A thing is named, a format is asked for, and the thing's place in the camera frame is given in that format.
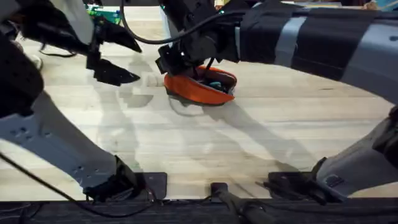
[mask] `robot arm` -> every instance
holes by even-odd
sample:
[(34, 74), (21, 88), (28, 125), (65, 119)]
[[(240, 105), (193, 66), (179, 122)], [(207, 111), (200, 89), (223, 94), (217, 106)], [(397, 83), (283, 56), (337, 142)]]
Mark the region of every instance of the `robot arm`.
[[(2, 3), (0, 17), (18, 23), (27, 38), (86, 55), (88, 68), (95, 71), (101, 82), (120, 85), (139, 78), (100, 59), (99, 46), (104, 41), (141, 51), (122, 27), (105, 21), (92, 22), (79, 0), (52, 3), (7, 0)], [(61, 114), (44, 91), (40, 72), (1, 33), (0, 49), (0, 138), (58, 167), (94, 200), (137, 196), (144, 186), (136, 174), (118, 157), (90, 141)], [(112, 77), (106, 72), (113, 72)]]
[[(398, 103), (398, 76), (393, 67), (398, 57), (398, 22), (394, 12), (305, 9), (279, 1), (253, 4), (242, 0), (231, 0), (214, 11), (205, 0), (160, 2), (178, 30), (193, 27), (206, 13), (246, 10), (244, 16), (219, 19), (172, 47), (160, 48), (157, 63), (168, 75), (185, 74), (206, 58), (276, 64), (347, 83)], [(186, 6), (180, 7), (185, 13), (170, 10), (174, 4)], [(311, 173), (271, 173), (269, 181), (320, 203), (344, 200), (356, 191), (398, 181), (397, 114), (392, 110), (369, 135), (338, 155), (322, 159)]]

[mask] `black cable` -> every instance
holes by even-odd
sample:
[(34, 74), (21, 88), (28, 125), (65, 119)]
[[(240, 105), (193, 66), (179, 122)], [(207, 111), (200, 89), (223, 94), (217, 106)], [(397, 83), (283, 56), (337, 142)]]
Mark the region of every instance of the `black cable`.
[(7, 213), (7, 212), (15, 212), (24, 208), (29, 208), (30, 206), (32, 206), (31, 203), (28, 203), (27, 205), (23, 205), (20, 207), (16, 207), (16, 208), (10, 208), (10, 209), (4, 209), (4, 210), (0, 210), (0, 213)]
[(71, 52), (69, 51), (70, 54), (68, 55), (62, 55), (62, 54), (48, 54), (48, 53), (44, 53), (43, 50), (39, 50), (40, 53), (47, 55), (47, 56), (51, 56), (51, 57), (61, 57), (61, 58), (71, 58), (76, 56), (77, 54), (75, 52)]
[(207, 66), (206, 66), (205, 73), (210, 69), (211, 65), (212, 65), (213, 62), (214, 62), (214, 59), (215, 59), (215, 58), (211, 58), (211, 59), (210, 59), (209, 63), (208, 63)]
[(61, 58), (70, 58), (70, 57), (74, 57), (74, 56), (77, 55), (77, 53), (71, 52), (70, 50), (68, 50), (69, 53), (70, 53), (70, 54), (68, 54), (68, 55), (62, 55), (62, 54), (48, 54), (48, 53), (43, 52), (43, 50), (45, 49), (45, 47), (46, 47), (46, 44), (42, 44), (42, 47), (40, 48), (39, 52), (42, 53), (42, 54), (44, 54), (44, 55), (47, 55), (47, 56), (51, 56), (51, 57), (61, 57)]
[(179, 33), (175, 37), (171, 37), (171, 38), (164, 39), (164, 40), (147, 40), (147, 39), (139, 37), (135, 33), (133, 33), (133, 31), (130, 29), (129, 25), (127, 24), (126, 16), (124, 15), (124, 1), (125, 0), (121, 0), (121, 3), (120, 3), (120, 16), (121, 16), (124, 28), (126, 28), (126, 30), (129, 32), (129, 34), (136, 40), (138, 40), (142, 43), (145, 43), (145, 44), (152, 44), (152, 45), (168, 44), (171, 42), (175, 42), (187, 35), (190, 35), (191, 33), (197, 31), (199, 28), (201, 28), (201, 27), (207, 25), (208, 23), (213, 22), (217, 19), (220, 19), (223, 17), (229, 17), (229, 16), (244, 15), (247, 12), (247, 10), (238, 10), (238, 11), (226, 12), (223, 14), (216, 14), (214, 16), (210, 16), (210, 17), (206, 18), (205, 20), (199, 22), (197, 25), (195, 25), (191, 29), (186, 30), (185, 32)]
[(324, 210), (307, 210), (300, 208), (289, 208), (289, 207), (280, 207), (271, 205), (269, 203), (262, 202), (260, 200), (255, 200), (260, 205), (265, 207), (273, 208), (275, 210), (283, 210), (287, 212), (297, 212), (297, 213), (309, 213), (316, 215), (338, 215), (344, 217), (373, 217), (373, 216), (381, 216), (381, 215), (397, 215), (398, 208), (385, 208), (380, 210), (368, 210), (362, 212), (339, 212), (339, 211), (324, 211)]
[(5, 162), (7, 162), (9, 165), (13, 166), (15, 169), (19, 170), (20, 172), (24, 173), (26, 176), (30, 177), (31, 179), (33, 179), (34, 181), (38, 182), (39, 184), (43, 185), (44, 187), (54, 191), (55, 193), (61, 195), (62, 197), (64, 197), (65, 199), (71, 201), (72, 203), (74, 203), (77, 207), (90, 212), (92, 214), (95, 215), (99, 215), (102, 217), (106, 217), (106, 218), (127, 218), (127, 217), (131, 217), (133, 215), (137, 215), (138, 213), (144, 212), (147, 209), (153, 207), (154, 205), (156, 205), (156, 202), (152, 202), (149, 205), (140, 208), (137, 211), (134, 211), (132, 213), (129, 214), (125, 214), (125, 215), (113, 215), (113, 214), (107, 214), (107, 213), (102, 213), (102, 212), (98, 212), (90, 207), (87, 207), (86, 205), (76, 201), (75, 199), (73, 199), (71, 196), (67, 195), (65, 192), (62, 192), (61, 190), (59, 190), (58, 188), (52, 186), (51, 184), (47, 183), (46, 181), (42, 180), (40, 177), (37, 177), (35, 174), (31, 173), (30, 171), (28, 171), (27, 169), (23, 168), (22, 166), (20, 166), (19, 164), (17, 164), (16, 162), (14, 162), (13, 160), (11, 160), (10, 158), (8, 158), (7, 156), (5, 156), (3, 153), (0, 152), (0, 159), (4, 160)]

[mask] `orange object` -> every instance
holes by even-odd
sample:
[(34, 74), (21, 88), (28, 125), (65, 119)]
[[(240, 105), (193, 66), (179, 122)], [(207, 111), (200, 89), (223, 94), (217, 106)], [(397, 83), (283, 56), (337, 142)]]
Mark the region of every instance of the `orange object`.
[[(234, 75), (217, 68), (210, 68), (206, 72), (205, 67), (197, 67), (196, 70), (199, 77), (194, 77), (193, 70), (174, 76), (166, 74), (164, 85), (167, 94), (180, 101), (211, 106), (223, 105), (234, 99), (233, 90), (237, 82)], [(222, 90), (209, 85), (209, 81), (221, 84), (219, 88)]]

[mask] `light wood surface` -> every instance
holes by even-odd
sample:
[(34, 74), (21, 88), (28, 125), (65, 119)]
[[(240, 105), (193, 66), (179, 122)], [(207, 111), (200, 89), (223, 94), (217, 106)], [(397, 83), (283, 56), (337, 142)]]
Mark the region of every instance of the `light wood surface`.
[[(141, 36), (164, 36), (157, 7), (129, 8), (127, 19)], [(28, 54), (38, 54), (38, 43), (21, 43)], [(392, 107), (365, 91), (302, 72), (230, 62), (215, 66), (237, 76), (233, 102), (184, 107), (162, 87), (154, 63), (159, 46), (140, 45), (143, 54), (113, 44), (101, 48), (104, 58), (142, 77), (121, 88), (97, 83), (82, 56), (41, 55), (42, 73), (53, 101), (91, 140), (135, 171), (168, 173), (168, 198), (203, 198), (211, 182), (227, 182), (241, 197), (269, 197), (256, 184), (268, 172), (310, 170), (367, 134)], [(0, 150), (74, 198), (84, 198), (72, 178), (37, 156), (4, 141)], [(387, 185), (356, 196), (397, 192), (396, 185)], [(0, 162), (0, 200), (63, 198)]]

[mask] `teal object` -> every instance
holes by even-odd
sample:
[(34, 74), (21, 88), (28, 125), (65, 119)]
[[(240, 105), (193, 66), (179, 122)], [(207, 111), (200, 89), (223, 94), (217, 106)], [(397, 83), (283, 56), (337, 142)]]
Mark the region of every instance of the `teal object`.
[(103, 10), (102, 6), (97, 5), (89, 5), (86, 4), (87, 13), (91, 16), (91, 18), (103, 16), (107, 21), (110, 21), (114, 24), (120, 24), (121, 16), (120, 11), (106, 11)]
[(378, 8), (381, 8), (381, 10), (385, 11), (385, 12), (386, 11), (393, 11), (395, 9), (398, 9), (398, 3), (397, 4), (392, 4), (394, 2), (396, 2), (396, 0), (377, 0), (376, 1)]

